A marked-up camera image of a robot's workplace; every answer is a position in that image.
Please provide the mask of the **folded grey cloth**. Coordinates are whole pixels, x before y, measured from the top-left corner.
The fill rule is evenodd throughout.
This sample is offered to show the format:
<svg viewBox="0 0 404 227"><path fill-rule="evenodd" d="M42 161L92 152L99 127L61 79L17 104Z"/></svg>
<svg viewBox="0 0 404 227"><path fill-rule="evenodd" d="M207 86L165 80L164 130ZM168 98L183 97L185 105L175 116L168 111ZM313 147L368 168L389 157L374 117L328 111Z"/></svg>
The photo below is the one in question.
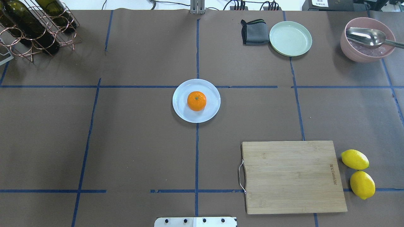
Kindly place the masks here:
<svg viewBox="0 0 404 227"><path fill-rule="evenodd" d="M264 45L270 42L269 31L263 19L255 19L250 22L241 20L241 37L243 45L255 46Z"/></svg>

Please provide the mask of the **orange fruit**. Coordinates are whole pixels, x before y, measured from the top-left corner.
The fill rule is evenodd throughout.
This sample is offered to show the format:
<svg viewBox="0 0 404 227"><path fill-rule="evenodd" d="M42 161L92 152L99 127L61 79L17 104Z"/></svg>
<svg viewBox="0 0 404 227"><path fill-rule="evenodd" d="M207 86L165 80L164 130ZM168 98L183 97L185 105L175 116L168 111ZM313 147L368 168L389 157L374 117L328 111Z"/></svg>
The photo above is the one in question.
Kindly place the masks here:
<svg viewBox="0 0 404 227"><path fill-rule="evenodd" d="M207 98L203 92L193 91L187 97L188 107L195 112L202 111L206 107Z"/></svg>

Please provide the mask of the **lower yellow lemon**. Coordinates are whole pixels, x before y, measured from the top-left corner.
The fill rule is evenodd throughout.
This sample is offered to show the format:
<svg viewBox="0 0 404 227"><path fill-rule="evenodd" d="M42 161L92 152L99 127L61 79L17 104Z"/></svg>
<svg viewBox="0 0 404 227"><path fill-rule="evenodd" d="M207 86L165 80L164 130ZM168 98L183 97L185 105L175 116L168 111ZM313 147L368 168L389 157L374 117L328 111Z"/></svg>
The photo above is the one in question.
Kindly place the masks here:
<svg viewBox="0 0 404 227"><path fill-rule="evenodd" d="M352 192L362 200L366 200L375 194L376 187L372 177L364 171L356 171L349 180Z"/></svg>

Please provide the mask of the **mint green plate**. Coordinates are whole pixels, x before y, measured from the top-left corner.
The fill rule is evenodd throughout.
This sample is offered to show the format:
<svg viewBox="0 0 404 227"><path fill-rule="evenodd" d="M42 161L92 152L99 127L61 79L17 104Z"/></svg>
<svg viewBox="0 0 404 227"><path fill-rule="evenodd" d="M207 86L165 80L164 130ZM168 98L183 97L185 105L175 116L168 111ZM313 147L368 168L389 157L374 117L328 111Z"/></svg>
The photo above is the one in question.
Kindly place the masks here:
<svg viewBox="0 0 404 227"><path fill-rule="evenodd" d="M310 32L294 21L282 21L275 24L269 32L270 44L273 49L288 57L303 55L312 46Z"/></svg>

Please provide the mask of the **pink bowl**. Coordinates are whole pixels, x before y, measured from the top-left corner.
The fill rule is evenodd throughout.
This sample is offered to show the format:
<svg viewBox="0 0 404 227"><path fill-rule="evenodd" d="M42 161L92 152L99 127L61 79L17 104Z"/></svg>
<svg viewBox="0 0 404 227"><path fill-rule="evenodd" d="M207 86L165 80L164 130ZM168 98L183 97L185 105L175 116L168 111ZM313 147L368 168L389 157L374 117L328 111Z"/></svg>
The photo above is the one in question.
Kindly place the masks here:
<svg viewBox="0 0 404 227"><path fill-rule="evenodd" d="M385 33L388 40L395 40L395 36L390 28L376 19L371 19L368 17L359 17L352 19L346 24L340 38L340 47L342 49L342 52L349 59L359 63L370 63L379 60L385 56L388 56L394 51L395 47L392 46L383 44L380 47L371 48L347 39L345 32L351 27L380 30Z"/></svg>

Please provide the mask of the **dark green wine bottle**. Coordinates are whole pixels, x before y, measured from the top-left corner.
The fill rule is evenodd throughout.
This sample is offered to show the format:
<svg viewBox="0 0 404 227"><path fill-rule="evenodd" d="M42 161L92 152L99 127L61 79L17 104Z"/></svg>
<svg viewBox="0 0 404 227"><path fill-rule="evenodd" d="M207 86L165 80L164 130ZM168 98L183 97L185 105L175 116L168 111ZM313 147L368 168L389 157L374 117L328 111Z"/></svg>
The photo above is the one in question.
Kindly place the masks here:
<svg viewBox="0 0 404 227"><path fill-rule="evenodd" d="M22 31L25 38L31 40L36 49L48 55L54 55L59 51L60 46L55 37L46 30L25 4L19 0L1 0L1 4L6 17Z"/></svg>

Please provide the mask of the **metal scoop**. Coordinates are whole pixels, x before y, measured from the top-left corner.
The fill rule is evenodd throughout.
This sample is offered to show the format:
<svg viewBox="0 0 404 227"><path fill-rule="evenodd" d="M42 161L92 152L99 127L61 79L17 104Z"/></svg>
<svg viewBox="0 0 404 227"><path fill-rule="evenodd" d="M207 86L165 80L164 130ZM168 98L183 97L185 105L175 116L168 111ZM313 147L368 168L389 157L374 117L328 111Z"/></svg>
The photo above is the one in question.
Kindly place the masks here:
<svg viewBox="0 0 404 227"><path fill-rule="evenodd" d="M376 29L350 27L345 31L345 35L348 40L371 48L378 48L382 45L404 48L403 43L386 39L386 34Z"/></svg>

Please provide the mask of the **yellow lemon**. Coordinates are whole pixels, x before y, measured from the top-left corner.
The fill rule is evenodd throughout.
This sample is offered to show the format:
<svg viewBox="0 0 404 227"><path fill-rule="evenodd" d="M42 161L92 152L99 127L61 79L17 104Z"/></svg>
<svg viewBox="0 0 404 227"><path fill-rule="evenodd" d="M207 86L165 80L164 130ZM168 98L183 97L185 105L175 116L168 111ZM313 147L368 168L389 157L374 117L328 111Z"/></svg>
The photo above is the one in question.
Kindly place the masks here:
<svg viewBox="0 0 404 227"><path fill-rule="evenodd" d="M341 153L341 158L346 166L358 171L370 166L367 156L358 150L348 149Z"/></svg>
<svg viewBox="0 0 404 227"><path fill-rule="evenodd" d="M352 192L362 200L366 200L375 194L376 187L372 177L364 171L356 171L349 180Z"/></svg>

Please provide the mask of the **wooden cutting board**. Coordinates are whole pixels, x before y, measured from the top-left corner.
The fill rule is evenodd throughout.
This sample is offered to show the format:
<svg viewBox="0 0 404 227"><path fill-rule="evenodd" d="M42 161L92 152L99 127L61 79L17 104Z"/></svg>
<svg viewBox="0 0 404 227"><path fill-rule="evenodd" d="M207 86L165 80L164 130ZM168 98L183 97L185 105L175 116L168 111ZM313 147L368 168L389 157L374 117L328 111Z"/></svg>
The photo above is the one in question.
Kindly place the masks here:
<svg viewBox="0 0 404 227"><path fill-rule="evenodd" d="M248 215L347 212L333 141L244 141Z"/></svg>

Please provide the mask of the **light blue plate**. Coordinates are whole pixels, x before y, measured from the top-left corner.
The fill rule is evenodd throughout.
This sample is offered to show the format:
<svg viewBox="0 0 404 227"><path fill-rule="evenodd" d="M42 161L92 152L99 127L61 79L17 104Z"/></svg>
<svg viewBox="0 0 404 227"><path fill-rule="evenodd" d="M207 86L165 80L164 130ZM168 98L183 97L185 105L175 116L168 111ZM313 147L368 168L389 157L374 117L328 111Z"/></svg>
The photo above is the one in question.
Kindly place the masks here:
<svg viewBox="0 0 404 227"><path fill-rule="evenodd" d="M204 109L196 112L189 108L187 97L191 92L200 91L206 98ZM173 108L183 120L191 123L202 123L213 118L221 105L221 96L218 89L204 79L189 79L180 84L173 94Z"/></svg>

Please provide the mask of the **upper yellow lemon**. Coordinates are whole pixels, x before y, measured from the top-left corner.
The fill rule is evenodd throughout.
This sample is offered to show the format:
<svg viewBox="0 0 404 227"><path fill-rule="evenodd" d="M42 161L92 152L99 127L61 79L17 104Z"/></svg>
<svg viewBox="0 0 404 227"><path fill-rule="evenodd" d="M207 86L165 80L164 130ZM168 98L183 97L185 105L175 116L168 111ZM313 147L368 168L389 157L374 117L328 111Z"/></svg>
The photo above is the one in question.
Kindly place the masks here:
<svg viewBox="0 0 404 227"><path fill-rule="evenodd" d="M348 149L341 153L341 158L346 166L358 171L370 166L367 156L358 150Z"/></svg>

